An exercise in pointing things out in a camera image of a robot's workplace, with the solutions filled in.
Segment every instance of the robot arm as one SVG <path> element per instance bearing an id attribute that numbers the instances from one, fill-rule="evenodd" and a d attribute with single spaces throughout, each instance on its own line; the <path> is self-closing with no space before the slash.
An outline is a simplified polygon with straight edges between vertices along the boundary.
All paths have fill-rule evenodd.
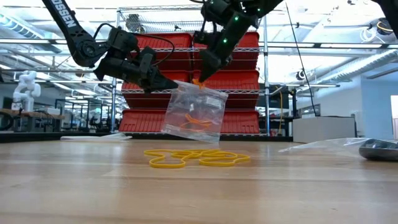
<path id="1" fill-rule="evenodd" d="M 159 69 L 152 65 L 156 56 L 154 50 L 146 47 L 140 52 L 135 34 L 119 27 L 102 24 L 100 28 L 103 25 L 111 26 L 111 32 L 106 42 L 96 42 L 95 36 L 91 36 L 79 25 L 75 12 L 68 7 L 65 0 L 42 1 L 64 34 L 71 56 L 79 66 L 93 68 L 106 53 L 94 70 L 100 81 L 105 75 L 109 75 L 135 83 L 146 92 L 178 87 L 175 82 L 165 78 Z M 135 58 L 130 57 L 133 50 L 138 53 Z"/>
<path id="2" fill-rule="evenodd" d="M 392 30 L 398 37 L 398 1 L 373 0 L 383 10 Z M 194 41 L 207 45 L 200 55 L 203 70 L 199 82 L 229 64 L 235 46 L 250 26 L 259 27 L 258 20 L 271 12 L 282 0 L 203 0 L 201 14 L 207 22 L 224 27 L 221 32 L 205 33 L 196 31 Z"/>

